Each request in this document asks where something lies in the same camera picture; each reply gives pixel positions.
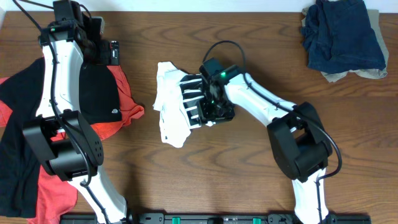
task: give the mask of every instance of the white cloth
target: white cloth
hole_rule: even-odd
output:
[[[182,147],[191,134],[187,112],[183,105],[180,80],[187,75],[171,62],[157,64],[157,95],[154,110],[160,111],[162,142]]]

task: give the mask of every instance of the wood grain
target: wood grain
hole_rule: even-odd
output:
[[[223,39],[245,49],[248,70],[261,85],[287,100],[311,102],[343,153],[341,173],[326,180],[328,208],[367,213],[373,223],[398,220],[398,15],[381,14],[390,53],[386,78],[349,74],[328,83],[308,69],[299,13],[94,12],[106,21],[105,37],[120,41],[121,65],[145,115],[103,141],[110,179],[138,212],[267,213],[292,211],[290,180],[276,166],[266,128],[241,108],[229,123],[195,129],[181,149],[162,144],[156,96],[157,62],[198,72],[209,46]],[[42,26],[51,12],[33,12]],[[21,12],[8,12],[0,31],[0,77],[42,55],[38,31]],[[212,54],[241,63],[232,46]],[[330,158],[329,170],[336,166]],[[79,195],[74,212],[91,212]],[[0,223],[25,223],[0,218]]]

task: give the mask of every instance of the green tape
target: green tape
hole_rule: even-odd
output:
[[[181,218],[180,217],[173,217],[172,224],[181,224]]]
[[[253,218],[253,224],[261,224],[261,218]]]

